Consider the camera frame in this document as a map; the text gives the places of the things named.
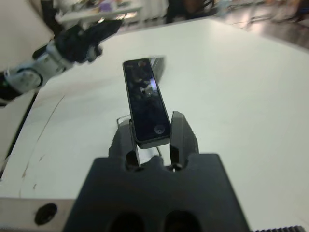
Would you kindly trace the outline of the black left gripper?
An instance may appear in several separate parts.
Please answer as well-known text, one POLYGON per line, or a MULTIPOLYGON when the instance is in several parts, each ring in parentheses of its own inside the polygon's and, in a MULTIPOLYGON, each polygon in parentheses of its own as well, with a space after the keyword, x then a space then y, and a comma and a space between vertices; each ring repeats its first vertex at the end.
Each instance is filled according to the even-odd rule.
POLYGON ((119 19, 104 20, 88 29, 75 25, 55 38, 60 55, 71 63, 93 62, 102 55, 99 44, 113 36, 122 26, 119 19))

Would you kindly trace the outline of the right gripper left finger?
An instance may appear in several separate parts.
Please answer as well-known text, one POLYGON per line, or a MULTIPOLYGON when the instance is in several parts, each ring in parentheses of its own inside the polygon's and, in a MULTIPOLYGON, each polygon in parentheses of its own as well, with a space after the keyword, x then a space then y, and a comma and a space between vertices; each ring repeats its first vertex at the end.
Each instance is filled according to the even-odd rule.
POLYGON ((140 158, 130 119, 119 124, 110 146, 110 158, 120 158, 128 170, 140 168, 140 158))

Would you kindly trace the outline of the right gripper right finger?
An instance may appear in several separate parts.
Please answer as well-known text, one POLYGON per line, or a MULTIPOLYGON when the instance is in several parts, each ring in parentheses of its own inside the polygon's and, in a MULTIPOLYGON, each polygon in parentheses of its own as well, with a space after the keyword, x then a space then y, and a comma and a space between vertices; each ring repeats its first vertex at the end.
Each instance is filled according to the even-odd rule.
POLYGON ((174 111, 171 119, 170 160, 184 169, 191 154, 199 153, 198 141, 184 114, 174 111))

